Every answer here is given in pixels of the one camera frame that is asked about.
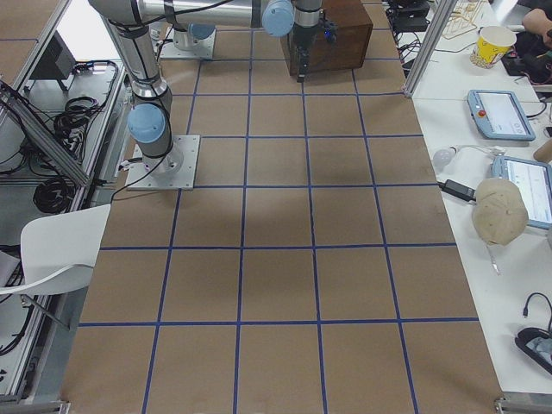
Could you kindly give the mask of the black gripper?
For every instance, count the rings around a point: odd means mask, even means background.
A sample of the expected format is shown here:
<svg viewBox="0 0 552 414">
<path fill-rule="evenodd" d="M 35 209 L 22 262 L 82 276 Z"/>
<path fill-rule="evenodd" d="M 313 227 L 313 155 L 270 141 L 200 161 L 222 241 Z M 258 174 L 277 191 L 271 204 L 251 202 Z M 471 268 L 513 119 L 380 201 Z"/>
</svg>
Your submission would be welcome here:
<svg viewBox="0 0 552 414">
<path fill-rule="evenodd" d="M 333 44 L 337 37 L 336 24 L 326 17 L 325 11 L 297 11 L 292 29 L 292 44 L 298 58 L 298 82 L 304 82 L 309 68 L 311 48 L 319 33 L 327 43 Z"/>
</svg>

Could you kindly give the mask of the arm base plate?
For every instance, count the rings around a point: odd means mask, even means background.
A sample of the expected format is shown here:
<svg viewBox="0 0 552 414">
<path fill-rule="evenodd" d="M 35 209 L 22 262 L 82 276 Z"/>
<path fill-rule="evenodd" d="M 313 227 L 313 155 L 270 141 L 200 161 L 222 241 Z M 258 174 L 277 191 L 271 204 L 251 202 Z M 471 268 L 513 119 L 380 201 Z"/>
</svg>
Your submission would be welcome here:
<svg viewBox="0 0 552 414">
<path fill-rule="evenodd" d="M 170 28 L 159 48 L 163 60 L 211 60 L 216 27 L 190 24 L 186 29 Z"/>
<path fill-rule="evenodd" d="M 174 135 L 172 151 L 161 164 L 148 157 L 132 163 L 125 185 L 131 191 L 192 190 L 200 141 L 199 135 Z"/>
</svg>

